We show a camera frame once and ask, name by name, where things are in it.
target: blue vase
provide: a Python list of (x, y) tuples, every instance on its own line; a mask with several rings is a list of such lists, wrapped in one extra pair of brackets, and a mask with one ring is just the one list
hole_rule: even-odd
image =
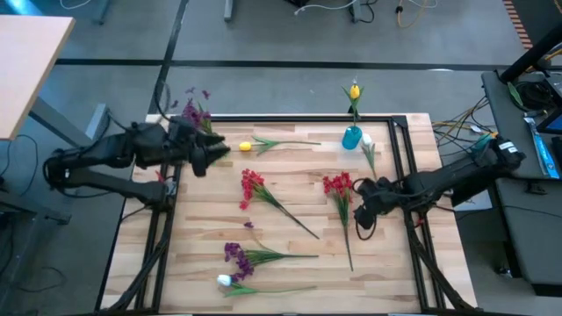
[(357, 147), (357, 144), (361, 140), (361, 136), (363, 136), (361, 128), (357, 126), (350, 126), (346, 128), (342, 140), (343, 147), (349, 150), (355, 149), (355, 147)]

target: white tulip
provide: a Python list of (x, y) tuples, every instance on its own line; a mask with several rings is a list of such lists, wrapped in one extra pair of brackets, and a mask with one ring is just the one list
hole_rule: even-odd
[(232, 277), (227, 275), (220, 275), (217, 277), (217, 283), (222, 286), (230, 286), (232, 284)]
[(369, 136), (369, 134), (364, 133), (361, 141), (363, 142), (363, 145), (365, 145), (367, 147), (371, 147), (371, 145), (372, 145), (372, 139), (371, 139), (371, 136)]

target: floor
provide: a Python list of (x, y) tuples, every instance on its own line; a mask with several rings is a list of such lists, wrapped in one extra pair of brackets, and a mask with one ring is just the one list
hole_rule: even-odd
[[(4, 0), (0, 13), (13, 11), (14, 1)], [(67, 5), (79, 3), (65, 0)], [(82, 64), (55, 66), (40, 96), (85, 129), (99, 103), (108, 104), (123, 123), (143, 120), (149, 110), (154, 111), (149, 109), (152, 92), (161, 79), (170, 87), (171, 101), (178, 101), (170, 112), (180, 112), (187, 102), (185, 90), (196, 87), (211, 93), (208, 101), (200, 101), (213, 113), (320, 113), (346, 111), (340, 86), (356, 78), (366, 87), (361, 112), (429, 112), (433, 120), (443, 120), (483, 97), (482, 71), (509, 65), (524, 53), (501, 0), (440, 1), (406, 30), (396, 26), (396, 3), (379, 0), (373, 6), (373, 23), (353, 25), (347, 11), (309, 9), (295, 17), (295, 8), (281, 0), (236, 0), (234, 20), (225, 24), (223, 0), (113, 0), (104, 25), (95, 25), (91, 19), (96, 0), (73, 11), (63, 10), (55, 0), (36, 0), (32, 4), (45, 15), (77, 19), (61, 63), (74, 59)], [(410, 21), (416, 7), (409, 2), (404, 6), (404, 20)], [(182, 9), (185, 14), (177, 18)], [(169, 45), (174, 25), (181, 25), (175, 47)], [(112, 65), (115, 60), (135, 61), (117, 66)], [(252, 61), (287, 61), (290, 67)], [(293, 61), (363, 64), (323, 68)], [(477, 119), (494, 123), (486, 108)], [(112, 126), (109, 133), (118, 131)], [(30, 118), (21, 133), (38, 141), (40, 162), (54, 149), (68, 147)], [(0, 152), (7, 146), (0, 143)], [(458, 148), (447, 145), (440, 150), (449, 154)], [(32, 144), (25, 139), (12, 146), (5, 175), (11, 190), (20, 191), (28, 183), (31, 151)], [(443, 162), (458, 157), (450, 155)], [(2, 154), (0, 166), (5, 163)], [(107, 171), (123, 177), (131, 174), (130, 169)], [(41, 293), (13, 291), (8, 310), (38, 310), (41, 315), (91, 312), (124, 199), (117, 195), (68, 199), (50, 191), (41, 175), (27, 195), (48, 200), (51, 207), (72, 213), (73, 219), (67, 226), (45, 223), (40, 250), (26, 265), (22, 284), (35, 288), (56, 282), (56, 275), (43, 269), (46, 266), (60, 269), (68, 280)], [(490, 216), (482, 213), (459, 221), (479, 306), (494, 312), (554, 315), (562, 308), (562, 299), (537, 298), (525, 282), (494, 274), (493, 267), (502, 260), (497, 254), (504, 236), (487, 220)], [(4, 253), (0, 262), (6, 260)]]

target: wooden table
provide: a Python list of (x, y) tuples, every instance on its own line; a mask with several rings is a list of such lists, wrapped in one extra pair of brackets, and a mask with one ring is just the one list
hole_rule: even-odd
[(38, 97), (74, 23), (73, 18), (0, 15), (0, 140), (13, 140), (29, 114), (73, 146), (91, 143)]
[[(407, 120), (418, 169), (441, 167), (429, 115), (408, 114)], [(401, 210), (379, 218), (369, 241), (357, 238), (355, 223), (350, 221), (355, 271), (349, 270), (337, 210), (322, 187), (323, 176), (333, 176), (342, 170), (349, 171), (352, 178), (371, 176), (359, 148), (353, 151), (342, 148), (342, 131), (348, 124), (213, 123), (213, 130), (225, 135), (233, 151), (210, 167), (205, 178), (196, 178), (191, 166), (184, 167), (160, 312), (419, 312)], [(396, 179), (386, 123), (360, 126), (376, 143), (378, 176)], [(317, 141), (321, 145), (283, 145), (257, 157), (255, 152), (238, 150), (238, 144), (251, 140), (251, 135), (274, 140)], [(260, 172), (286, 209), (321, 239), (316, 240), (265, 203), (252, 202), (247, 211), (241, 211), (240, 180), (245, 168)], [(154, 169), (136, 169), (133, 179), (154, 180)], [(450, 207), (450, 201), (444, 199), (440, 205)], [(138, 202), (127, 202), (125, 213), (138, 207)], [(139, 213), (121, 225), (102, 307), (115, 302), (138, 272), (149, 218), (149, 212)], [(320, 255), (320, 258), (268, 263), (258, 267), (243, 283), (260, 289), (317, 285), (317, 290), (223, 298), (216, 276), (234, 272), (234, 264), (224, 261), (224, 244), (232, 241), (240, 242), (245, 248), (257, 248), (242, 226), (250, 220), (265, 246), (284, 253)], [(429, 222), (440, 269), (462, 297), (476, 305), (454, 214), (434, 209), (429, 212)], [(429, 280), (427, 271), (425, 279)], [(430, 301), (434, 301), (429, 281), (426, 287)]]

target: red artificial flower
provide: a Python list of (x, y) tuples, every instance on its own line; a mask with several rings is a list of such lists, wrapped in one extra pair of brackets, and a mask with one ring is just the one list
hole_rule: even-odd
[(343, 235), (345, 237), (345, 246), (348, 250), (349, 266), (353, 271), (353, 262), (351, 261), (351, 252), (349, 251), (349, 237), (348, 237), (348, 224), (349, 224), (349, 204), (351, 203), (351, 190), (353, 182), (349, 178), (349, 173), (342, 172), (340, 176), (335, 176), (333, 180), (327, 176), (322, 178), (324, 183), (324, 193), (335, 201), (337, 211), (340, 215), (340, 220), (343, 226)]
[(271, 192), (265, 188), (264, 180), (260, 174), (257, 172), (245, 169), (242, 171), (242, 180), (241, 180), (242, 189), (244, 191), (244, 199), (240, 202), (240, 208), (242, 210), (246, 210), (249, 205), (249, 201), (252, 198), (259, 198), (262, 201), (269, 203), (270, 205), (275, 206), (279, 211), (281, 211), (285, 216), (292, 219), (295, 223), (299, 226), (303, 227), (307, 232), (309, 232), (312, 236), (319, 239), (319, 237), (313, 233), (310, 229), (306, 228), (300, 220), (292, 216), (280, 203), (273, 197)]

